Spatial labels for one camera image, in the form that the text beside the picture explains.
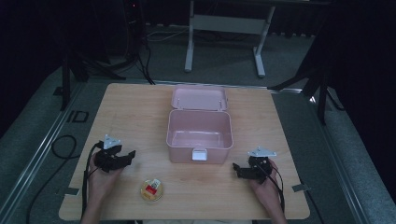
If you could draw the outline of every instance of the pink box lid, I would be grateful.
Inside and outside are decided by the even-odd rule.
[[[172,96],[172,107],[189,110],[218,110],[228,107],[225,90],[219,86],[176,85]]]

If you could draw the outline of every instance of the handheld controller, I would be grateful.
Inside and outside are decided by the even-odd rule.
[[[261,147],[248,153],[249,168],[241,168],[239,165],[233,163],[233,169],[236,171],[238,178],[256,179],[260,184],[264,182],[268,175],[272,173],[272,166],[269,162],[268,156],[275,156],[275,152]]]
[[[131,165],[134,154],[136,153],[134,150],[126,156],[118,157],[116,154],[119,153],[122,148],[120,140],[111,138],[108,135],[105,137],[105,142],[101,141],[98,147],[101,150],[96,154],[93,162],[95,166],[107,173],[110,170],[117,170]]]

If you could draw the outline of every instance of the human hand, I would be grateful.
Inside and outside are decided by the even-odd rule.
[[[103,200],[110,194],[111,190],[113,190],[117,179],[123,171],[123,168],[106,173],[95,166],[95,157],[96,153],[92,155],[90,160],[88,200],[89,202],[95,201],[96,203],[102,203]]]
[[[277,169],[273,161],[269,160],[269,162],[273,168]],[[277,184],[275,169],[273,169],[270,176]],[[262,184],[259,184],[256,180],[249,180],[248,182],[273,223],[287,223],[280,206],[278,187],[269,178],[265,179]]]
[[[106,173],[95,166],[96,153],[91,156],[89,172],[89,196],[87,208],[82,216],[81,224],[99,223],[102,205],[113,190],[122,169]]]

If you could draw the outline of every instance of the table leg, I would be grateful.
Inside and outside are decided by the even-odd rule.
[[[264,65],[262,64],[262,46],[264,45],[265,37],[267,37],[268,30],[271,25],[271,20],[274,16],[276,7],[270,7],[267,19],[265,20],[264,26],[262,27],[262,34],[258,47],[253,48],[254,60],[256,61],[257,75],[259,77],[265,77]]]

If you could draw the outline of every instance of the small food container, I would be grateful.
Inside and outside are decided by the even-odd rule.
[[[233,146],[222,87],[176,85],[166,143],[171,162],[224,163]]]

